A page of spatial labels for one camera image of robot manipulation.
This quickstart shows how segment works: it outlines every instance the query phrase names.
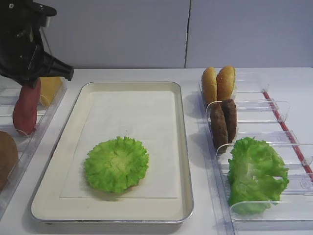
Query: clear plastic container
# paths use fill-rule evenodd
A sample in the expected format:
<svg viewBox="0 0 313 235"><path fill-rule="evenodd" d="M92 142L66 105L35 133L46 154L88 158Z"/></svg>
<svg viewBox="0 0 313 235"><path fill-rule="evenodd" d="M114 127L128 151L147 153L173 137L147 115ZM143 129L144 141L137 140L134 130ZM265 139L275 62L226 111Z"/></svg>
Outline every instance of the clear plastic container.
<svg viewBox="0 0 313 235"><path fill-rule="evenodd" d="M210 126L210 106L206 106L199 86L199 103L205 124L210 157L205 158L208 183L211 187L214 213L220 234L240 234L243 230L272 230L274 228L297 229L313 226L313 144L299 143L285 121L289 104L275 101L267 93L268 86L249 74L237 78L235 104L237 107L237 133L234 141L216 149L213 145ZM278 202L243 201L232 206L228 204L230 185L228 182L231 150L236 140L244 137L266 141L280 155L288 168L289 184ZM242 214L242 210L253 207L267 207L263 213Z"/></svg>
<svg viewBox="0 0 313 235"><path fill-rule="evenodd" d="M6 185L0 191L0 219L2 218L22 176L24 175L29 162L31 161L45 131L47 130L63 96L67 90L63 84L56 92L49 107L44 107L40 103L37 106L37 122L35 131L29 136L18 134L13 126L12 114L16 101L19 98L20 88L0 87L0 131L10 134L18 149L19 160L8 175Z"/></svg>

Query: white wall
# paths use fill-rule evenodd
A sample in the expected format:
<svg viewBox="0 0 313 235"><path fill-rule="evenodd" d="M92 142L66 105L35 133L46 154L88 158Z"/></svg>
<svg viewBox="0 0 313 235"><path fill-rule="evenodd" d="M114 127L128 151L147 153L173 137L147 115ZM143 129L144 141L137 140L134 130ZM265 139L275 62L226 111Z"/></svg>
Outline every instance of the white wall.
<svg viewBox="0 0 313 235"><path fill-rule="evenodd" d="M187 68L312 67L313 0L192 0Z"/></svg>
<svg viewBox="0 0 313 235"><path fill-rule="evenodd" d="M58 11L54 56L77 68L183 68L189 0L35 0Z"/></svg>

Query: yellow cheese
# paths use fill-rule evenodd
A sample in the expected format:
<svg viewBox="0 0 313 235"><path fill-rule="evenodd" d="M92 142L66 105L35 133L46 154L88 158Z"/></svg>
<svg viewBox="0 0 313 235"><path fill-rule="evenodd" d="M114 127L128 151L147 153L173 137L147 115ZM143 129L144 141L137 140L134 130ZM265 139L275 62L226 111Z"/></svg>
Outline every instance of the yellow cheese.
<svg viewBox="0 0 313 235"><path fill-rule="evenodd" d="M41 77L40 103L45 107L49 107L52 103L55 94L62 86L60 77Z"/></svg>

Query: white table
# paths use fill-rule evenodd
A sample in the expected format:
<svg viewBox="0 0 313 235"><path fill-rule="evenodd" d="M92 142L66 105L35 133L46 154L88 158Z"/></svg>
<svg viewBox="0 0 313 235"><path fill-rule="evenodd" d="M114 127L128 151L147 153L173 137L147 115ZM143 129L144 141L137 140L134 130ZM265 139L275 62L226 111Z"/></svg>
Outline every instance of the white table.
<svg viewBox="0 0 313 235"><path fill-rule="evenodd" d="M312 68L262 68L237 69L238 72L256 72L270 82L268 93L276 100L286 100L291 109L287 125L300 142L313 142L313 69ZM203 154L208 153L204 133L199 132L201 117L197 95L198 83L203 69L160 70L76 70L73 80L67 82L68 90L53 120L48 127L27 171L25 172L1 222L1 235L34 234L162 234L166 232L153 227L145 229L119 226L95 225L47 225L35 222L29 214L28 203L52 148L69 115L69 111L80 88L93 81L173 81L180 84L183 96L188 154L194 193L194 211L172 234L217 235L215 217L210 199L210 190L204 168ZM240 234L284 234L306 235L313 231L241 232Z"/></svg>

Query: lettuce leaf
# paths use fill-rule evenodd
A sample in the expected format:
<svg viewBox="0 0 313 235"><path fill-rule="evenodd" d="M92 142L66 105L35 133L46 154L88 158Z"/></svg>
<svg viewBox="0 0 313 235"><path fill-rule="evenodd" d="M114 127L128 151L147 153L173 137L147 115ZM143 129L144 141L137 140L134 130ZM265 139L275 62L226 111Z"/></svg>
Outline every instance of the lettuce leaf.
<svg viewBox="0 0 313 235"><path fill-rule="evenodd" d="M266 141L243 138L235 142L231 154L233 159L228 160L229 205L244 201L268 201L238 204L233 207L236 213L262 213L270 208L272 201L280 200L289 183L288 169Z"/></svg>
<svg viewBox="0 0 313 235"><path fill-rule="evenodd" d="M123 193L138 184L148 169L147 149L129 137L99 143L88 155L86 178L92 188L104 192Z"/></svg>

